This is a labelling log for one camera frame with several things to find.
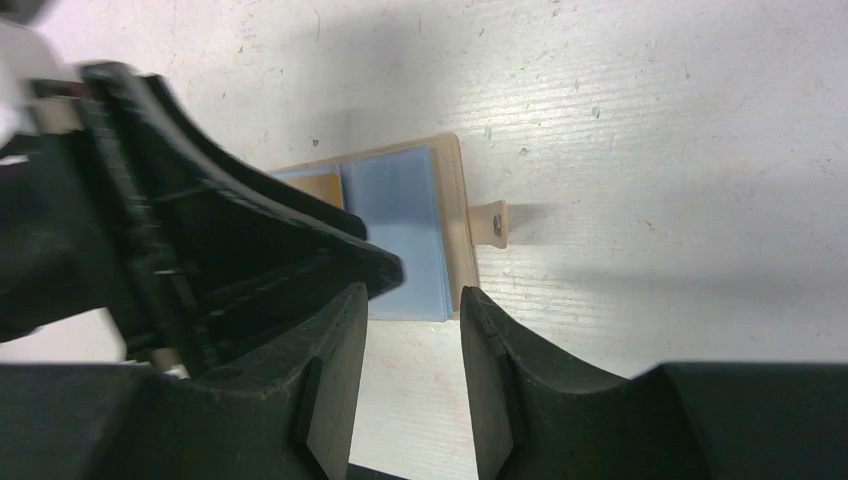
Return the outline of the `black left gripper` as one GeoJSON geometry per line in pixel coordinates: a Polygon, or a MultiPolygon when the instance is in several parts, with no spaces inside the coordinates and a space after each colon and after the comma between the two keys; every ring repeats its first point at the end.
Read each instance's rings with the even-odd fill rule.
{"type": "Polygon", "coordinates": [[[19,341],[46,325],[106,307],[85,276],[83,243],[62,222],[74,209],[55,198],[68,184],[43,171],[43,143],[26,84],[3,88],[18,124],[1,147],[14,162],[1,166],[1,340],[19,341]]]}

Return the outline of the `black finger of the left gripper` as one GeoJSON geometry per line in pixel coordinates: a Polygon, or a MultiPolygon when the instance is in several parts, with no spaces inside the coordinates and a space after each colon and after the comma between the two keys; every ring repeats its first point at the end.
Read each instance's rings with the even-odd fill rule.
{"type": "Polygon", "coordinates": [[[152,333],[192,371],[229,363],[323,308],[352,283],[399,287],[401,260],[357,216],[290,187],[213,142],[163,77],[84,65],[84,167],[101,226],[152,333]]]}

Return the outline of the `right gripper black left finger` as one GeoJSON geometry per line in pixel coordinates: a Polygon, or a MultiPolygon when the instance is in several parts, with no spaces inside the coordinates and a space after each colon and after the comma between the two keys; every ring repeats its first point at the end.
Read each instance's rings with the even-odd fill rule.
{"type": "Polygon", "coordinates": [[[1,369],[5,479],[342,479],[367,330],[361,284],[199,379],[130,365],[1,369]]]}

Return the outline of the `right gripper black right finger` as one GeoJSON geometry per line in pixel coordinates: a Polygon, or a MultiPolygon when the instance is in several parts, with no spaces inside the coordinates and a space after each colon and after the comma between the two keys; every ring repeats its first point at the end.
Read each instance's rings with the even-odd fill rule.
{"type": "Polygon", "coordinates": [[[843,479],[840,364],[670,362],[617,376],[481,289],[460,329],[482,479],[843,479]]]}

